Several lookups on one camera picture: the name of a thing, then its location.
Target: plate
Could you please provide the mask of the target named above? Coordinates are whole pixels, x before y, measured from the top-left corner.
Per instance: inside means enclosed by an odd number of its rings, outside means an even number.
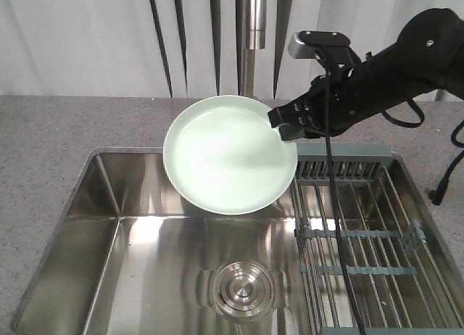
[[[163,162],[174,188],[204,210],[240,215],[274,202],[297,168],[297,145],[270,127],[270,108],[242,96],[215,96],[170,126]]]

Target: gray rack bracket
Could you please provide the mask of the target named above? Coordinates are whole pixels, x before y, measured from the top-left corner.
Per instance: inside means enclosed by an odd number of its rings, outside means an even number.
[[[318,274],[340,276],[341,266],[316,266]],[[412,276],[417,275],[415,267],[393,266],[347,266],[350,275],[382,275],[382,276]]]
[[[331,230],[312,230],[308,225],[307,218],[300,218],[304,226],[295,231],[295,235],[300,234],[303,239],[313,239],[315,237],[331,237],[335,238],[335,231]],[[426,235],[423,232],[422,224],[417,219],[412,219],[407,230],[401,235],[397,230],[345,230],[341,232],[341,237],[360,237],[362,239],[380,237],[385,238],[400,238],[401,244],[405,249],[408,258],[411,258],[418,247],[422,243],[426,243]]]
[[[315,237],[333,237],[335,238],[335,231],[327,230],[312,230],[311,228],[305,227],[302,229],[303,237],[305,239],[313,239]],[[341,237],[399,237],[398,231],[388,230],[345,230],[341,232]]]
[[[365,328],[367,335],[464,335],[464,329]],[[360,335],[357,328],[322,328],[319,335]]]
[[[411,224],[405,231],[404,236],[401,238],[401,243],[405,248],[407,257],[411,258],[414,254],[414,251],[423,242],[426,242],[426,235],[422,230],[422,225],[419,220],[412,219]]]

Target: black cable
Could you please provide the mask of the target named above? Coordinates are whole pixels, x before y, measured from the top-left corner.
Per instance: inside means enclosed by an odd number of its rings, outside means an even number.
[[[335,184],[335,175],[334,175],[334,160],[332,158],[332,148],[331,148],[331,137],[330,137],[330,125],[329,125],[329,105],[330,105],[330,72],[327,67],[324,67],[326,70],[326,101],[325,101],[325,119],[324,119],[324,129],[326,135],[326,149],[327,149],[327,167],[328,167],[328,177],[329,177],[329,189],[331,195],[331,204],[333,210],[333,219],[335,221],[335,237],[336,243],[339,251],[339,259],[341,266],[341,273],[347,287],[348,299],[352,308],[353,316],[355,317],[357,327],[360,330],[361,335],[366,335],[364,329],[364,323],[361,319],[360,311],[357,308],[355,293],[353,291],[351,280],[348,276],[347,270],[347,261],[345,259],[343,241],[341,239],[341,229],[340,229],[340,213],[339,213],[339,201],[336,194],[336,184]]]
[[[457,135],[461,130],[464,128],[464,120],[456,126],[456,128],[453,130],[451,133],[451,142],[453,145],[457,146],[458,148],[464,148],[464,143],[461,141],[458,141]],[[457,164],[461,162],[464,159],[464,151],[461,151],[453,161],[449,164],[446,172],[443,175],[443,178],[440,180],[438,183],[438,186],[436,187],[435,190],[432,190],[428,193],[428,198],[432,201],[433,204],[436,206],[439,206],[442,204],[443,197],[447,192],[448,189],[448,183],[450,182],[450,176],[453,170],[455,170]]]
[[[422,109],[417,105],[416,102],[414,102],[414,99],[408,99],[407,105],[410,106],[410,108],[417,114],[419,117],[419,122],[418,123],[409,123],[408,121],[401,121],[398,119],[395,119],[392,117],[388,112],[385,110],[381,113],[383,117],[385,117],[385,120],[387,120],[389,123],[393,123],[396,126],[400,127],[405,127],[405,128],[417,128],[420,127],[424,120],[426,119],[426,116],[424,115]]]

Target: metal rack rod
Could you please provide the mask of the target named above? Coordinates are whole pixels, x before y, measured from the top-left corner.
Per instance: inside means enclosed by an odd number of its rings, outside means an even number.
[[[324,228],[327,229],[326,228],[326,226],[327,226],[327,218],[325,217],[325,214],[323,214],[322,203],[320,202],[320,195],[318,196],[318,202],[319,202],[319,208],[320,208],[321,215],[323,216],[323,225],[324,225]],[[318,237],[315,238],[315,240],[316,240],[317,245],[318,245],[319,258],[320,258],[320,261],[322,262],[321,265],[328,265],[327,258],[323,253],[324,249],[323,249],[323,245],[322,245],[322,239],[318,236]],[[335,254],[334,254],[334,247],[332,246],[332,242],[330,240],[328,240],[327,245],[328,245],[328,249],[329,249],[330,256],[331,256],[331,264],[335,265],[336,264],[335,263]],[[324,273],[323,276],[324,276],[324,281],[326,283],[326,290],[327,290],[327,295],[328,295],[328,303],[329,303],[330,308],[331,308],[333,324],[334,324],[335,327],[340,327],[339,316],[338,316],[338,313],[337,313],[337,310],[336,310],[335,297],[334,297],[334,293],[333,293],[334,288],[332,286],[331,277],[329,276],[328,273]]]
[[[358,198],[358,195],[357,195],[357,193],[356,193],[356,191],[355,191],[355,189],[353,188],[353,185],[352,185],[351,183],[349,184],[349,187],[351,188],[352,193],[353,193],[353,196],[354,196],[354,198],[355,198],[356,208],[357,208],[357,211],[358,211],[358,213],[359,213],[359,215],[360,215],[360,220],[361,220],[362,229],[363,229],[363,230],[368,230],[368,226],[367,226],[367,224],[366,224],[366,219],[364,218],[363,211],[362,211],[362,209],[361,209],[360,200],[359,200],[359,198]],[[377,257],[376,249],[375,249],[375,247],[374,247],[374,245],[373,245],[372,239],[371,239],[370,237],[368,237],[368,238],[367,238],[367,242],[368,242],[368,245],[369,245],[370,250],[371,250],[371,252],[372,252],[372,256],[373,256],[373,259],[374,259],[374,263],[376,264],[376,266],[381,266],[380,261],[379,261],[379,259],[378,259],[378,257]],[[382,245],[382,242],[381,242],[381,241],[379,242],[379,246],[380,246],[380,248],[381,248],[382,254],[384,255],[384,257],[386,257],[386,252],[385,252],[384,246]],[[388,281],[387,281],[387,277],[384,276],[381,280],[383,281],[383,285],[384,285],[385,290],[386,290],[386,291],[390,291],[390,292],[387,293],[387,294],[388,294],[388,296],[389,296],[389,300],[390,300],[390,303],[391,303],[391,308],[392,308],[393,313],[394,313],[394,319],[395,319],[395,321],[396,321],[396,323],[397,323],[397,326],[400,327],[400,328],[402,328],[402,322],[401,322],[401,319],[400,319],[400,317],[399,317],[398,309],[397,309],[397,307],[396,307],[396,305],[395,305],[395,302],[394,302],[394,299],[393,299],[393,293],[392,293],[391,288],[390,288],[390,286],[389,286],[389,283],[388,283]]]
[[[385,219],[382,215],[382,212],[380,211],[380,207],[378,206],[378,202],[377,202],[377,199],[376,197],[374,196],[374,193],[373,193],[373,190],[372,190],[372,187],[370,186],[370,184],[368,183],[368,190],[369,190],[369,194],[370,196],[372,197],[372,203],[374,203],[374,206],[375,206],[375,209],[376,209],[376,212],[378,214],[378,217],[380,219],[380,222],[381,222],[381,225],[382,225],[382,229],[383,230],[387,230],[388,228],[386,227],[386,223],[385,223]],[[400,265],[400,261],[399,261],[399,258],[398,258],[398,254],[397,254],[397,251],[396,249],[394,248],[394,245],[393,245],[393,241],[392,241],[392,238],[390,237],[387,237],[386,238],[386,241],[388,242],[389,246],[390,246],[390,249],[393,253],[393,258],[394,258],[394,263],[396,265]],[[386,261],[387,264],[391,265],[392,262],[390,261],[390,257],[388,256],[388,254],[386,253],[385,249],[383,248],[382,249],[382,254],[384,255],[384,259]],[[398,300],[399,300],[399,304],[401,306],[401,309],[402,309],[402,312],[403,312],[403,315],[405,316],[405,319],[406,319],[406,323],[407,323],[407,327],[408,328],[412,328],[413,327],[413,323],[411,322],[411,319],[410,319],[410,316],[409,316],[409,312],[407,311],[407,308],[406,308],[406,304],[405,304],[405,301],[401,295],[401,291],[399,290],[399,286],[398,286],[398,282],[397,282],[397,279],[395,276],[392,276],[391,277],[391,280],[394,284],[394,289],[395,289],[395,292],[398,296]],[[419,294],[421,295],[421,298],[422,298],[422,301],[425,303],[425,298],[423,296],[423,292],[422,290],[419,291]],[[430,309],[427,308],[427,311],[428,311],[428,315],[429,317],[431,318],[431,314],[430,314]]]
[[[307,217],[304,213],[305,209],[303,208],[300,202],[300,190],[296,179],[294,179],[292,183],[291,197],[294,203],[295,215],[297,217],[297,229],[300,230],[302,227],[299,218]],[[308,313],[310,314],[310,317],[312,317],[313,319],[313,321],[310,322],[310,327],[312,332],[314,334],[317,334],[320,330],[318,326],[327,326],[327,322],[326,317],[324,316],[323,303],[320,295],[320,287],[318,284],[317,276],[315,275],[315,263],[313,261],[313,258],[309,256],[312,255],[312,251],[308,248],[306,240],[300,240],[300,238],[297,237],[297,241],[299,245],[299,253],[301,255],[300,259],[304,260],[302,262],[304,263],[304,270],[302,271],[302,275],[304,281],[303,283],[305,297],[308,306]]]
[[[342,212],[341,208],[340,208],[340,213],[341,213],[341,222],[344,224],[344,229],[347,230],[347,222],[344,219],[344,216],[342,215],[343,212]],[[366,266],[370,265],[368,256],[366,254],[366,251],[364,249],[364,246],[363,246],[363,243],[362,243],[360,237],[357,237],[357,243],[360,246],[361,255],[362,255],[362,258],[364,260],[365,265]],[[378,307],[378,311],[379,311],[379,313],[381,315],[382,323],[383,323],[384,327],[386,328],[388,326],[388,323],[386,321],[385,312],[384,312],[384,310],[382,308],[382,303],[381,303],[381,300],[380,300],[380,295],[378,294],[378,289],[376,287],[376,282],[374,281],[374,277],[371,274],[368,275],[368,278],[369,278],[369,281],[370,281],[370,285],[372,286],[372,289],[373,289],[373,294],[374,294],[374,297],[376,299],[376,304],[377,304],[377,307]]]
[[[390,198],[389,198],[389,196],[388,196],[388,194],[387,194],[387,192],[386,192],[384,182],[383,182],[381,179],[379,179],[379,182],[380,182],[380,184],[381,184],[382,189],[384,190],[384,193],[385,193],[387,202],[389,203],[390,210],[391,210],[392,217],[393,217],[393,219],[394,219],[395,225],[396,225],[396,227],[397,227],[397,229],[398,229],[398,231],[399,231],[399,234],[401,235],[401,237],[403,237],[403,236],[404,236],[403,230],[402,230],[402,228],[401,228],[401,225],[399,224],[398,217],[397,217],[396,213],[394,212],[394,208],[393,208],[393,205],[392,205],[392,201],[390,200]],[[404,250],[404,248],[403,248],[402,245],[401,245],[401,248],[402,248],[402,253],[403,253],[404,256],[406,257],[407,254],[406,254],[406,251]],[[438,300],[438,297],[437,297],[437,295],[436,295],[436,292],[435,292],[434,289],[433,289],[433,286],[432,286],[432,284],[431,284],[430,279],[427,277],[425,268],[423,267],[423,264],[422,264],[421,260],[419,259],[419,256],[417,255],[417,252],[414,252],[414,255],[415,255],[415,258],[416,258],[416,260],[417,260],[417,262],[418,262],[419,269],[420,269],[420,271],[421,271],[421,273],[422,273],[424,279],[426,280],[427,289],[428,289],[428,290],[430,291],[430,293],[431,293],[431,297],[432,297],[432,299],[434,300],[434,302],[435,302],[435,304],[436,304],[437,310],[439,311],[440,316],[442,317],[442,320],[443,320],[445,326],[449,326],[448,321],[447,321],[447,319],[446,319],[446,316],[444,315],[444,311],[443,311],[442,305],[439,303],[439,300]],[[416,278],[416,283],[417,283],[418,286],[421,285],[421,283],[420,283],[420,281],[418,280],[418,278]],[[435,321],[434,321],[434,318],[433,318],[433,316],[432,316],[432,313],[429,312],[429,310],[427,311],[427,313],[431,316],[431,322],[432,322],[434,328],[436,328],[436,323],[435,323]]]
[[[390,186],[392,187],[393,189],[393,192],[394,192],[394,195],[398,201],[398,204],[399,204],[399,207],[401,208],[401,211],[402,211],[402,214],[405,216],[405,220],[407,222],[407,224],[409,225],[410,224],[410,219],[406,213],[406,210],[405,210],[405,206],[403,205],[403,203],[401,202],[401,199],[399,198],[399,195],[398,195],[398,192],[397,190],[395,189],[394,187],[394,184],[393,184],[393,180],[392,180],[392,177],[390,177],[390,174],[388,173],[388,170],[386,169],[385,166],[383,166],[383,169],[384,169],[384,172],[386,174],[386,177],[387,179],[389,180],[389,183],[390,183]],[[445,295],[447,296],[447,299],[448,299],[448,302],[453,310],[453,313],[455,314],[455,317],[459,323],[459,325],[461,327],[464,326],[464,320],[462,319],[460,313],[459,313],[459,310],[457,309],[457,306],[455,304],[455,301],[454,299],[452,298],[452,295],[448,289],[448,285],[446,285],[444,279],[443,279],[443,275],[442,273],[440,272],[440,270],[438,269],[438,266],[436,265],[435,263],[435,259],[432,257],[432,254],[430,252],[430,249],[428,248],[427,244],[425,244],[425,242],[422,241],[422,246],[424,248],[424,251],[426,252],[426,255],[427,255],[427,258],[430,260],[430,263],[435,271],[435,274],[437,276],[437,278],[439,279],[439,282],[443,288],[443,291],[445,293]]]
[[[337,196],[339,197],[339,189],[338,187],[336,188],[336,191],[337,191]],[[341,217],[341,224],[342,224],[342,228],[344,230],[347,230],[348,227],[347,227],[347,221],[345,219],[345,216],[344,216],[344,213],[343,213],[343,209],[341,208],[341,204],[340,204],[340,201],[338,201],[338,206],[339,206],[339,211],[340,211],[340,217]],[[357,258],[356,258],[356,254],[355,254],[355,249],[353,247],[353,243],[352,243],[352,240],[351,240],[351,237],[347,237],[347,242],[348,242],[348,249],[349,249],[349,252],[352,254],[352,257],[353,257],[353,263],[355,265],[358,265],[358,262],[357,262]],[[356,302],[356,306],[358,309],[359,308],[359,303],[357,301],[357,299],[355,298],[355,302]],[[366,312],[365,313],[366,316],[369,318],[369,312]]]

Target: dish rack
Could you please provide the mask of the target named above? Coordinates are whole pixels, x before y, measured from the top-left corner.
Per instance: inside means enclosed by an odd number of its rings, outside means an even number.
[[[464,334],[462,280],[401,159],[382,146],[335,145],[341,235],[367,334]],[[301,144],[299,155],[291,197],[311,333],[358,334],[341,275],[325,147]]]

